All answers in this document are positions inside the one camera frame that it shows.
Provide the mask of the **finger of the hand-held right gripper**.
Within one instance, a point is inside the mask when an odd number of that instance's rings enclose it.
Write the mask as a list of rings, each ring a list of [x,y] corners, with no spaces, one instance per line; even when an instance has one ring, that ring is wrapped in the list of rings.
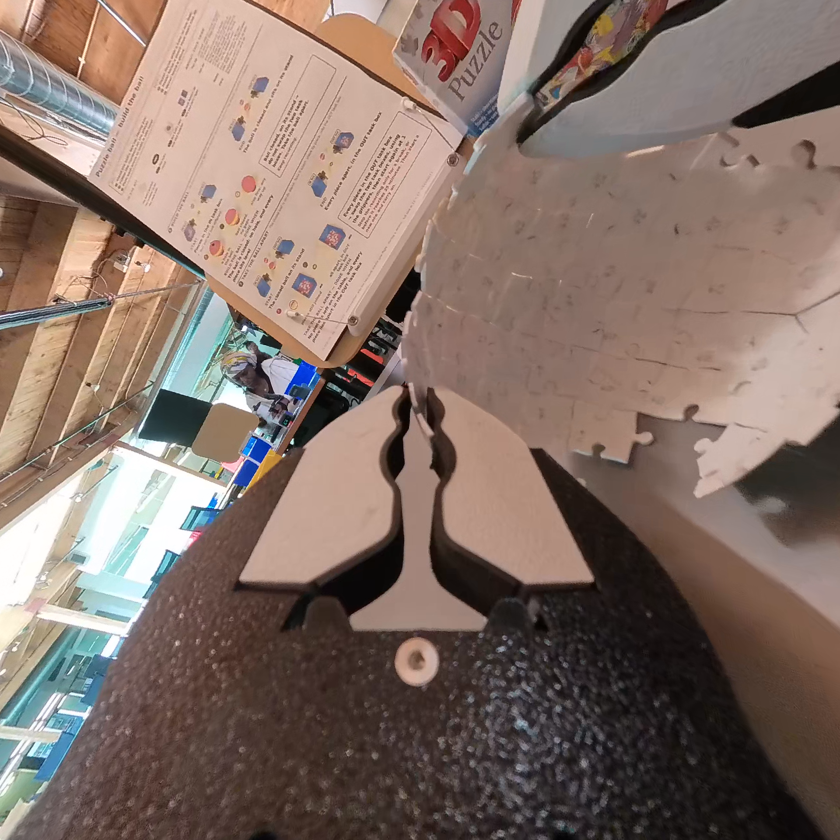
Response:
[[[531,158],[630,153],[833,108],[838,58],[838,2],[678,2],[595,80],[577,126],[521,121],[518,147]]]
[[[577,126],[580,118],[572,111],[594,94],[595,80],[613,59],[594,58],[595,69],[577,77],[576,85],[562,99],[551,99],[544,112],[535,101],[536,92],[573,61],[609,6],[609,1],[520,2],[497,94],[501,117],[507,117],[517,102],[525,102],[522,127],[535,126],[538,117],[546,127]]]

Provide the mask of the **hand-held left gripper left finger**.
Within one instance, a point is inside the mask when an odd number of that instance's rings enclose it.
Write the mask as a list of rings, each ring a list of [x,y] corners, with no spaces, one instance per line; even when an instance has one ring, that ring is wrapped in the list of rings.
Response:
[[[238,582],[304,592],[359,569],[401,535],[396,477],[407,390],[395,385],[326,426],[302,450]]]

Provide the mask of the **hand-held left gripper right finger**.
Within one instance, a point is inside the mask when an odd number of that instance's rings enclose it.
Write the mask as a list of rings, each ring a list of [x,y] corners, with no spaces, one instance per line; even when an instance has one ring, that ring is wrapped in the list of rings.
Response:
[[[517,589],[594,584],[531,449],[508,425],[444,387],[428,390],[428,423],[439,467],[433,535],[446,571],[471,565]]]

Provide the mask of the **partly built puzzle ball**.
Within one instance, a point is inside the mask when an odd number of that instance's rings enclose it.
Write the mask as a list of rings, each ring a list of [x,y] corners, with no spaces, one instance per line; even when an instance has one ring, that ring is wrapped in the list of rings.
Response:
[[[430,221],[404,341],[415,406],[458,394],[532,448],[627,462],[647,415],[721,429],[697,497],[838,419],[838,167],[701,139],[530,159],[487,142]]]

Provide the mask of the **puzzle box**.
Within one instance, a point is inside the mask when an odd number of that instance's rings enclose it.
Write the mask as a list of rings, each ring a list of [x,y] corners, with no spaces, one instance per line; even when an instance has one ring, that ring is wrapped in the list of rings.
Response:
[[[392,56],[440,115],[478,138],[497,96],[520,1],[418,1]]]

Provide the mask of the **yellow bin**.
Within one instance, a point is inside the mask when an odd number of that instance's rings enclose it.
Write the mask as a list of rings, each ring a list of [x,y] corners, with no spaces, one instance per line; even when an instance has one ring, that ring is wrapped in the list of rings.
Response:
[[[257,468],[253,478],[249,481],[249,483],[245,486],[244,492],[250,491],[258,482],[260,482],[266,474],[271,471],[275,466],[281,463],[283,459],[283,455],[278,453],[277,451],[271,449],[266,456],[261,461],[259,467]]]

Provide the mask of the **beige panel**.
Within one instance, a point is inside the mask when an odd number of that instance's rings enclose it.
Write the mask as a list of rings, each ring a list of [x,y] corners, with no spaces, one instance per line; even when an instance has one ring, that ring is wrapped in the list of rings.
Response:
[[[259,418],[225,403],[211,404],[190,446],[192,453],[219,464],[238,461],[259,425]]]

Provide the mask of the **black panel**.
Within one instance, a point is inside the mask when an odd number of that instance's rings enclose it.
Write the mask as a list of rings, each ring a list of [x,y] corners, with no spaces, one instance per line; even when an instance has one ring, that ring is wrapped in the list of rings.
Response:
[[[166,389],[158,391],[137,437],[154,443],[192,447],[213,404]]]

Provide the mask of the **printed instruction sheet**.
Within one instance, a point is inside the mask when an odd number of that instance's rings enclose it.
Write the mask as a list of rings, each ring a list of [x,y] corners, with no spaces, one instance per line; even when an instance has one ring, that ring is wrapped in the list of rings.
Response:
[[[460,142],[259,5],[165,2],[88,180],[325,365],[402,282]]]

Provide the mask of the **metal ventilation duct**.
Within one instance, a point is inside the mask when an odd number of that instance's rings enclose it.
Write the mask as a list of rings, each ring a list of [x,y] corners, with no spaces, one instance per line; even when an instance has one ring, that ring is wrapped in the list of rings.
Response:
[[[1,89],[103,139],[118,117],[116,104],[4,31]]]

